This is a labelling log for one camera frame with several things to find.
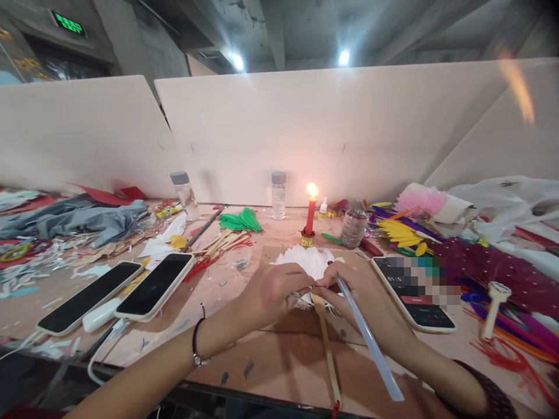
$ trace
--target pink feather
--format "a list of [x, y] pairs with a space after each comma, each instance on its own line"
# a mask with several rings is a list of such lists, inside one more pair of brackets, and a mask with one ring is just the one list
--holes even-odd
[[447, 193], [441, 192], [434, 186], [428, 188], [408, 186], [397, 199], [394, 211], [402, 212], [417, 208], [407, 215], [411, 219], [429, 219], [441, 211], [447, 202]]

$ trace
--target red candle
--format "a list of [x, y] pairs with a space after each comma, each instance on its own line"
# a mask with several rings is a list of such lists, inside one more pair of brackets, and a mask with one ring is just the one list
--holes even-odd
[[318, 195], [319, 190], [314, 183], [309, 183], [309, 185], [307, 186], [307, 191], [310, 194], [310, 201], [309, 201], [309, 212], [307, 213], [307, 224], [305, 225], [305, 236], [310, 237], [313, 234], [314, 210], [316, 209], [316, 195]]

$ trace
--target white plastic bag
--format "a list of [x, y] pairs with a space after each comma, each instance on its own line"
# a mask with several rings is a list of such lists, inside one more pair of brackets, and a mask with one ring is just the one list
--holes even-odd
[[455, 186], [448, 193], [473, 203], [480, 209], [480, 216], [491, 219], [487, 223], [474, 223], [474, 229], [488, 241], [506, 240], [514, 233], [515, 226], [532, 229], [537, 223], [541, 235], [559, 242], [559, 232], [541, 223], [559, 219], [559, 210], [541, 216], [532, 214], [532, 208], [540, 203], [559, 203], [559, 181], [525, 176], [498, 177]]

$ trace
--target gold candle holder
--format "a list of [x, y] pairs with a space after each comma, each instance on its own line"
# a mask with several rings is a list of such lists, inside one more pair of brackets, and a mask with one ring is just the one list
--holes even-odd
[[299, 240], [299, 244], [303, 247], [314, 247], [314, 231], [311, 233], [310, 236], [305, 234], [305, 229], [301, 230], [301, 239]]

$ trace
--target clear plastic bottle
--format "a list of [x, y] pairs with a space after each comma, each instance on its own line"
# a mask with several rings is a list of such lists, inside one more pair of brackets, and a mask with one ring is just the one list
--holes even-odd
[[176, 194], [179, 196], [182, 208], [186, 212], [186, 219], [194, 221], [201, 217], [198, 202], [194, 196], [194, 191], [190, 185], [190, 179], [186, 172], [171, 173], [171, 180], [175, 185]]
[[347, 210], [342, 224], [342, 233], [339, 236], [345, 247], [354, 249], [361, 243], [368, 220], [369, 217], [364, 211], [359, 209]]
[[285, 218], [285, 172], [272, 173], [272, 218]]

